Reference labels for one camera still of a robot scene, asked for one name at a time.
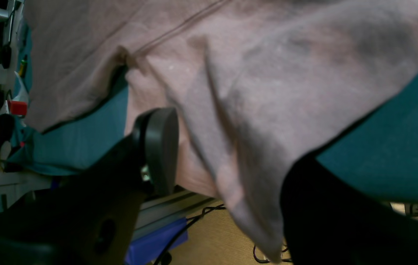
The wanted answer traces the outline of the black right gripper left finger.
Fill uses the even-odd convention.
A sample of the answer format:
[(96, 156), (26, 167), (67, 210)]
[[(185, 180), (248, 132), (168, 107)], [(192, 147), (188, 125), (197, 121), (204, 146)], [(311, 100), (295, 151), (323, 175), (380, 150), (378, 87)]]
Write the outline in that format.
[(138, 116), (131, 134), (66, 185), (0, 213), (0, 265), (121, 265), (140, 207), (175, 189), (173, 107)]

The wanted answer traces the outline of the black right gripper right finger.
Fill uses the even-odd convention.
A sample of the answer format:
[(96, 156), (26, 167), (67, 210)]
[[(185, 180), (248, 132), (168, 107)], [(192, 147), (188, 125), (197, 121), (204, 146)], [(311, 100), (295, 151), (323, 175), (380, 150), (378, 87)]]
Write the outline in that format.
[(295, 265), (418, 265), (418, 220), (346, 185), (313, 155), (287, 174), (281, 211)]

